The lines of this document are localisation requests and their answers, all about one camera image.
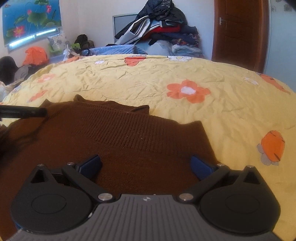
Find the brown knitted sweater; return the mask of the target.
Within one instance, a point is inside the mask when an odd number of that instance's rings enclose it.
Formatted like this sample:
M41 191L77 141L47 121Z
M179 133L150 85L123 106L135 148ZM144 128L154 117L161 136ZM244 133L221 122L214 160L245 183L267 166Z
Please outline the brown knitted sweater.
M38 164L60 168L100 156L96 183L119 194L178 195L197 183L190 160L217 164L200 121L181 125L149 114L149 107L90 101L44 101L45 118L20 119L1 128L1 237L16 228L13 198Z

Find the pile of mixed clothes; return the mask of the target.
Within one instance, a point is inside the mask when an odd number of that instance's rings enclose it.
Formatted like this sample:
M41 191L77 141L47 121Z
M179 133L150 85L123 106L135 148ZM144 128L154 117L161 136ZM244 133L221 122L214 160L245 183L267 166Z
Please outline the pile of mixed clothes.
M196 27L172 1L147 1L135 19L115 36L117 45L147 42L166 49L168 55L203 58Z

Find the black chair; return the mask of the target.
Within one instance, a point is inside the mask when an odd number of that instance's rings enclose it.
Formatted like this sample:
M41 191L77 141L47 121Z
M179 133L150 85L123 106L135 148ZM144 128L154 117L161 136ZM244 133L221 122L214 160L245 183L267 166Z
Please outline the black chair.
M14 59L10 56L4 56L0 59L0 79L5 85L14 82L15 73L19 68Z

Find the orange cloth bundle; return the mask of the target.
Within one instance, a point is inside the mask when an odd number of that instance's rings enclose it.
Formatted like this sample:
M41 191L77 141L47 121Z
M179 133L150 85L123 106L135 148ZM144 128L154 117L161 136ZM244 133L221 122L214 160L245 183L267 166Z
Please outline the orange cloth bundle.
M42 47L34 46L25 51L23 65L43 65L49 62L46 51Z

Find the floral patterned pillow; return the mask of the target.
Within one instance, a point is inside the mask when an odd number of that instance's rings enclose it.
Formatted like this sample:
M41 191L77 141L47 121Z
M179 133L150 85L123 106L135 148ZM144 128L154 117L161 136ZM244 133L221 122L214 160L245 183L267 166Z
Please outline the floral patterned pillow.
M47 39L54 51L64 51L70 46L70 42L68 41L64 31L61 31L59 34L49 36Z

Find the yellow floral bed quilt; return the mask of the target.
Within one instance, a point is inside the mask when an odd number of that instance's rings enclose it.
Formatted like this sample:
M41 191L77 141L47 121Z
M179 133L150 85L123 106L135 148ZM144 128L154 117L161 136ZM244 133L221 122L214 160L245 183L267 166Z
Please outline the yellow floral bed quilt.
M201 121L219 161L260 171L281 206L275 233L295 238L295 93L286 84L200 58L94 55L42 68L2 103L39 106L76 94L148 105L181 124Z

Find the blue lotus window blind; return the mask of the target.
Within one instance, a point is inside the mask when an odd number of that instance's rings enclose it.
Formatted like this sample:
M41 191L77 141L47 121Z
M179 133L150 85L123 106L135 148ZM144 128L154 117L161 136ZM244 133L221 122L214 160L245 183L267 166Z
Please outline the blue lotus window blind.
M11 50L62 27L59 1L7 1L1 10L4 45Z

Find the dark green bag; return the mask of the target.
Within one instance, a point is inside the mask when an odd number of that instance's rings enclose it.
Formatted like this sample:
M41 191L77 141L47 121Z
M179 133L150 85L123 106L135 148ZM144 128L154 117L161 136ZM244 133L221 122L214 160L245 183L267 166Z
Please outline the dark green bag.
M79 44L80 50L92 49L95 47L94 42L92 40L88 40L88 37L85 34L79 35L74 43Z

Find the blue quilted blanket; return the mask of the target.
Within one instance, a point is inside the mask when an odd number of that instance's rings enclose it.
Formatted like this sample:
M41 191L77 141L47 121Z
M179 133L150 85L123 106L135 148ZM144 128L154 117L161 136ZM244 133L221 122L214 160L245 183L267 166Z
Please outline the blue quilted blanket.
M141 54L147 55L147 52L136 45L112 45L83 50L81 56L92 55L115 55L115 54Z

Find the white wardrobe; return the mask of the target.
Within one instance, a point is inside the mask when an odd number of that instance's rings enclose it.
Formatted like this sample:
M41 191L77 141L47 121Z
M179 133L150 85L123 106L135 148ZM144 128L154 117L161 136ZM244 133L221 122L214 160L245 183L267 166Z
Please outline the white wardrobe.
M266 75L295 90L295 10L286 1L269 1Z

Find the brown wooden door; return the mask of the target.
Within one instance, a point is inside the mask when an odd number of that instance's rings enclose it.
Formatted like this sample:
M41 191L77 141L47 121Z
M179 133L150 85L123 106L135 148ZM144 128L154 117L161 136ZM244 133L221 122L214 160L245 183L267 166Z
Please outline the brown wooden door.
M219 25L220 17L227 21L226 25ZM262 72L268 32L268 1L214 1L212 60Z

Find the grey framed wall panel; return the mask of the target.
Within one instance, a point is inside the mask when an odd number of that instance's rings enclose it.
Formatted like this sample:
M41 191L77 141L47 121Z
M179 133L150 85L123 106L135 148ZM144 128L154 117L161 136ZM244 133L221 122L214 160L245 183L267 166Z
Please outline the grey framed wall panel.
M137 14L123 14L123 15L115 15L112 17L113 22L113 36L119 33L127 24L133 21L136 18Z

